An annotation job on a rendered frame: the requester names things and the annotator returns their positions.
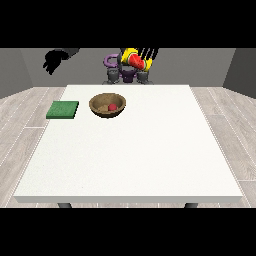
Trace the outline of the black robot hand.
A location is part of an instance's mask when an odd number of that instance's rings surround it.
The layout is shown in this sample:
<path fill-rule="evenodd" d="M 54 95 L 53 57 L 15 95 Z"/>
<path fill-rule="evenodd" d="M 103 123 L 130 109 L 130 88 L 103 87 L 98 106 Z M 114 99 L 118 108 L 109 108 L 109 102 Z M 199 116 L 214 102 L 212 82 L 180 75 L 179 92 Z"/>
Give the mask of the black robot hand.
<path fill-rule="evenodd" d="M 139 48 L 138 50 L 138 55 L 144 59 L 149 59 L 151 58 L 154 60 L 156 58 L 156 55 L 158 53 L 158 49 L 153 49 L 153 48 Z"/>
<path fill-rule="evenodd" d="M 62 50 L 49 51 L 45 55 L 45 62 L 43 64 L 43 67 L 50 75 L 52 75 L 53 72 L 57 69 L 57 67 L 61 64 L 61 62 L 63 60 L 67 60 L 68 58 L 69 55 Z"/>

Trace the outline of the green square pad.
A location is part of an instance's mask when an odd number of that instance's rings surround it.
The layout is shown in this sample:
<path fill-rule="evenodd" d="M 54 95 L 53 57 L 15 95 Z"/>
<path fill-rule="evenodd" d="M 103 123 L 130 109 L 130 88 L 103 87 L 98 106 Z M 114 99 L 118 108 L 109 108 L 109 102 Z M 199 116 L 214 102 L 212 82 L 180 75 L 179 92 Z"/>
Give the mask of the green square pad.
<path fill-rule="evenodd" d="M 78 106 L 78 101 L 54 101 L 46 114 L 46 118 L 73 119 Z"/>

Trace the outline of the brown wooden bowl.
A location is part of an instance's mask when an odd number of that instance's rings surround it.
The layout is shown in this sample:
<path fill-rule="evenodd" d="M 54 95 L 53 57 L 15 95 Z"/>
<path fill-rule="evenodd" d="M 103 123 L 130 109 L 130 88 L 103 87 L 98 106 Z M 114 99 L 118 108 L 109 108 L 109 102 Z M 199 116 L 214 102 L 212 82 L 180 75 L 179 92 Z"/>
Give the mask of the brown wooden bowl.
<path fill-rule="evenodd" d="M 109 111 L 108 106 L 110 104 L 116 104 L 117 109 Z M 113 118 L 118 116 L 126 106 L 126 99 L 116 93 L 101 93 L 95 95 L 89 101 L 90 110 L 101 118 Z"/>

